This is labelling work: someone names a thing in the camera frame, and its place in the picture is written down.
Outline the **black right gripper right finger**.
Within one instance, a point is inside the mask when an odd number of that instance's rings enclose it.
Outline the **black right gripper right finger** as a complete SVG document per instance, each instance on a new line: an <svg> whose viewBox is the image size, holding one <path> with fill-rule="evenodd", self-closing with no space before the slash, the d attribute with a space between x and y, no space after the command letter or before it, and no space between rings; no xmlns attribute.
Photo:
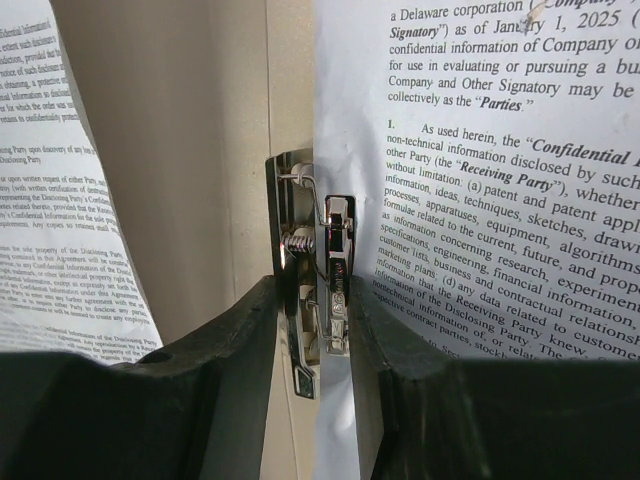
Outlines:
<svg viewBox="0 0 640 480"><path fill-rule="evenodd" d="M360 278L349 343L364 479L635 479L630 361L455 359Z"/></svg>

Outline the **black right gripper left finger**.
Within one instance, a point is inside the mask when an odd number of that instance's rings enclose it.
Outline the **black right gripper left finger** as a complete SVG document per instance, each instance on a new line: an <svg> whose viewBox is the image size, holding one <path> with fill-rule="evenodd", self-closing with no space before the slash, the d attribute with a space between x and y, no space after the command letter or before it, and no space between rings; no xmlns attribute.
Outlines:
<svg viewBox="0 0 640 480"><path fill-rule="evenodd" d="M5 479L256 479L277 327L266 276L233 307L137 363L1 358Z"/></svg>

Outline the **white printed paper sheet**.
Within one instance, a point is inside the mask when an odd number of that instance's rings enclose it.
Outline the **white printed paper sheet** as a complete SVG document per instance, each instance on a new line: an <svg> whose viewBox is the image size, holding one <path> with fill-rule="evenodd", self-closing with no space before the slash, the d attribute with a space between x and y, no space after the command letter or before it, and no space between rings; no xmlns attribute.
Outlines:
<svg viewBox="0 0 640 480"><path fill-rule="evenodd" d="M1 5L1 347L134 362L161 338L47 1Z"/></svg>

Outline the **white printed paper sheets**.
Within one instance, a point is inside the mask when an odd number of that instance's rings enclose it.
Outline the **white printed paper sheets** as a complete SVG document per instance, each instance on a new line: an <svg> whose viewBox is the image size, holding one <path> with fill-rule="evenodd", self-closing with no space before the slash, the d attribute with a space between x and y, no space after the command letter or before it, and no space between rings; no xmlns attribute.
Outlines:
<svg viewBox="0 0 640 480"><path fill-rule="evenodd" d="M350 283L455 359L639 367L639 5L318 1L316 171ZM360 475L350 355L318 479Z"/></svg>

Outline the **tan paper folder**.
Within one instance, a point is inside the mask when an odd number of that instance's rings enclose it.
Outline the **tan paper folder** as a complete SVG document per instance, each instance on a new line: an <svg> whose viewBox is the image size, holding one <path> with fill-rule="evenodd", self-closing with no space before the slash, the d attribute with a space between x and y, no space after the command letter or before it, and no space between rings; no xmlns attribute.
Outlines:
<svg viewBox="0 0 640 480"><path fill-rule="evenodd" d="M56 1L164 343L272 270L264 163L313 129L309 1Z"/></svg>

